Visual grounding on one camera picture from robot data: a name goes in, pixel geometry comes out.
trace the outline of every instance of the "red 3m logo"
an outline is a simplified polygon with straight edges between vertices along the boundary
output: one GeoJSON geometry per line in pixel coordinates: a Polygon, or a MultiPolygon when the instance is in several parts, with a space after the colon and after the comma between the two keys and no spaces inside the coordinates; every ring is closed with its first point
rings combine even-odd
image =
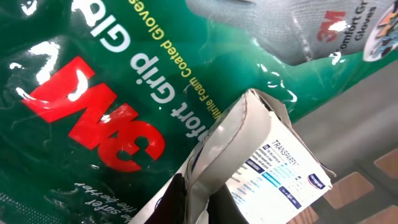
{"type": "Polygon", "coordinates": [[[346,12],[344,11],[327,11],[325,19],[328,21],[322,22],[321,28],[318,32],[318,40],[323,41],[326,39],[327,42],[331,42],[336,39],[338,30],[330,29],[333,24],[343,21],[346,12]]]}
{"type": "Polygon", "coordinates": [[[89,150],[98,146],[101,160],[115,170],[140,170],[141,167],[133,160],[120,160],[118,152],[123,150],[130,155],[135,154],[139,147],[134,141],[138,137],[145,137],[149,142],[145,151],[156,160],[164,151],[164,138],[152,125],[133,121],[138,113],[128,104],[121,105],[105,116],[117,96],[105,83],[85,88],[84,81],[87,83],[94,74],[81,57],[76,57],[22,102],[48,123],[85,110],[69,132],[69,137],[89,150]],[[85,91],[79,93],[81,83],[85,91]],[[118,132],[117,137],[110,138],[115,132],[118,132]]]}

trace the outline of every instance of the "glove package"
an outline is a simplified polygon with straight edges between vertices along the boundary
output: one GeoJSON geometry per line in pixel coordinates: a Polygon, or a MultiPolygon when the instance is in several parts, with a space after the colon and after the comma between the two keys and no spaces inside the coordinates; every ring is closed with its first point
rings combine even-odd
{"type": "Polygon", "coordinates": [[[0,2],[0,220],[127,223],[248,88],[292,121],[394,61],[398,3],[0,2]]]}

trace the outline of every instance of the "gray glove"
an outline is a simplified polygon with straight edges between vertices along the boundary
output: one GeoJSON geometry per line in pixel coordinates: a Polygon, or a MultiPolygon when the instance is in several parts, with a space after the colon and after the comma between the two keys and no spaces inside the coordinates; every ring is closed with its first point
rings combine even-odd
{"type": "Polygon", "coordinates": [[[198,15],[248,31],[289,65],[353,54],[395,0],[187,0],[198,15]]]}

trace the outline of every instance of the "green plastic packaging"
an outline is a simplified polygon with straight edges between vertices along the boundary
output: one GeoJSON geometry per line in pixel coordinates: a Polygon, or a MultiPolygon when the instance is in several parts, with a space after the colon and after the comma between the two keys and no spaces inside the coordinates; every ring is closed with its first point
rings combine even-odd
{"type": "Polygon", "coordinates": [[[185,1],[2,1],[0,33],[7,224],[127,223],[246,89],[294,122],[398,56],[291,66],[185,1]]]}

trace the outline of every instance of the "brown surface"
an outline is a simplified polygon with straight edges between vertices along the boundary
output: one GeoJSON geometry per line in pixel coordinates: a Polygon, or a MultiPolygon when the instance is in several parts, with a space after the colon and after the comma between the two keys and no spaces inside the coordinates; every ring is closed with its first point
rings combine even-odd
{"type": "Polygon", "coordinates": [[[287,224],[312,224],[318,220],[318,215],[311,207],[306,208],[287,224]]]}
{"type": "Polygon", "coordinates": [[[333,184],[333,188],[324,197],[334,209],[339,209],[366,195],[373,188],[373,185],[360,173],[353,172],[333,184]]]}
{"type": "Polygon", "coordinates": [[[378,158],[374,163],[389,177],[398,179],[398,149],[394,149],[386,155],[378,158]]]}
{"type": "Polygon", "coordinates": [[[378,212],[375,215],[361,221],[359,224],[396,224],[398,223],[398,207],[390,207],[378,212]]]}

